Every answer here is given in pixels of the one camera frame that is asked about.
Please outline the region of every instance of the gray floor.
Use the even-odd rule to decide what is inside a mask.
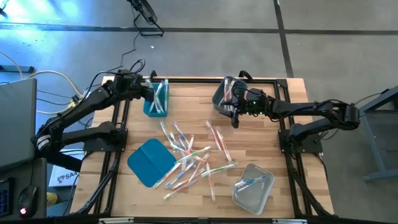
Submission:
[[[149,2],[164,27],[277,28],[272,0]],[[398,29],[395,0],[279,2],[286,29]],[[131,27],[132,20],[124,0],[10,0],[6,12],[9,20],[0,21]],[[119,65],[121,54],[133,48],[135,36],[135,32],[0,30],[0,50],[20,65],[63,72],[82,90],[96,72]],[[354,102],[396,86],[397,42],[398,35],[287,35],[294,77],[304,78],[308,97],[318,101],[338,98]],[[144,74],[154,69],[159,75],[233,76],[245,69],[254,77],[287,76],[279,34],[168,32],[163,38],[139,37],[136,47],[123,65],[143,57],[147,61]],[[9,64],[1,57],[2,63]],[[18,78],[2,73],[0,81]],[[74,94],[62,77],[48,74],[37,78],[41,90]],[[41,93],[39,97],[63,102]],[[63,108],[43,102],[37,107],[47,111]],[[38,114],[37,125],[49,117]],[[346,218],[397,222],[398,178],[369,184],[362,180],[364,174],[377,169],[361,128],[340,131],[323,147],[335,213]],[[68,194],[67,189],[49,190],[60,192],[63,200]],[[59,215],[64,208],[62,204],[49,208],[48,214]]]

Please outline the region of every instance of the wooden tabletop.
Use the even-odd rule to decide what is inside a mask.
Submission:
[[[113,77],[104,77],[104,81]],[[304,81],[301,78],[288,78],[291,102],[307,102]],[[280,153],[277,138],[278,123],[270,122],[265,116],[240,116],[239,129],[231,126],[231,120],[213,109],[211,97],[218,84],[216,83],[170,83],[170,109],[165,118],[149,118],[142,112],[144,100],[134,100],[130,104],[127,128],[129,130],[126,150],[121,157],[118,180],[113,202],[112,216],[127,217],[224,217],[224,218],[291,218],[294,216],[292,198],[287,177],[285,157]],[[275,96],[270,84],[249,84],[249,88],[260,88],[270,96]],[[123,104],[119,113],[122,116]],[[93,126],[110,121],[113,107],[96,111]],[[160,128],[159,121],[164,120],[169,131],[176,121],[186,136],[195,135],[193,149],[211,146],[210,167],[226,165],[225,156],[217,150],[214,140],[208,133],[205,121],[219,129],[224,136],[227,148],[236,168],[213,176],[216,202],[213,202],[207,178],[200,179],[195,185],[182,193],[163,200],[170,191],[164,183],[158,189],[145,187],[127,166],[128,157],[148,139],[156,138],[166,146],[169,142]],[[309,116],[295,117],[296,123],[308,123]],[[73,198],[71,212],[77,211],[88,200],[98,185],[103,163],[103,152],[92,153],[83,161],[79,182]],[[308,188],[322,204],[333,213],[328,185],[323,166],[312,154],[302,154]],[[235,184],[244,168],[253,163],[275,175],[274,186],[261,215],[253,215],[232,201],[231,186]],[[190,177],[192,171],[182,178]],[[297,186],[300,208],[304,211],[302,194]],[[106,203],[108,189],[105,189],[103,206]]]

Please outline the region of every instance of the clear plastic container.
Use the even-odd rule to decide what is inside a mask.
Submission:
[[[218,86],[215,94],[213,95],[213,99],[212,99],[214,108],[216,110],[218,110],[221,114],[229,113],[229,111],[225,110],[223,106],[220,106],[220,102],[224,97],[224,82],[226,79],[228,79],[230,82],[235,81],[233,88],[235,88],[235,87],[248,88],[248,85],[242,80],[238,80],[237,78],[234,78],[234,77],[225,77],[223,79],[223,81],[220,83],[220,85]]]
[[[257,181],[239,192],[235,192],[235,189],[233,189],[232,201],[255,215],[260,215],[262,213],[269,192],[271,191],[272,185],[274,185],[275,177],[272,173],[259,166],[248,164],[239,180],[254,179],[262,177],[263,175],[266,176],[265,180]]]

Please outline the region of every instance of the laptop screen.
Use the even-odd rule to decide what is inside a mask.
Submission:
[[[0,85],[0,169],[34,158],[37,80]]]

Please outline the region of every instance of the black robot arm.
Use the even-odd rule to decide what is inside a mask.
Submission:
[[[122,100],[144,97],[146,100],[153,101],[153,89],[142,86],[141,81],[142,76],[137,73],[132,73],[129,70],[119,71],[115,75],[114,81],[108,80],[93,90],[75,107],[59,113],[42,125],[32,138],[36,149],[42,153],[55,153],[65,145],[96,138],[101,138],[108,144],[116,144],[120,140],[120,131],[110,121],[100,124],[97,128],[70,133],[63,131],[88,114],[96,110],[103,110]]]
[[[289,139],[302,141],[308,135],[338,128],[342,130],[356,129],[359,124],[359,110],[355,105],[340,100],[326,100],[312,103],[287,103],[267,96],[262,90],[235,88],[232,100],[223,103],[233,105],[234,111],[225,115],[231,118],[234,128],[239,127],[239,115],[265,115],[271,121],[277,122],[288,116],[323,116],[325,119],[308,124],[293,124],[290,128]]]

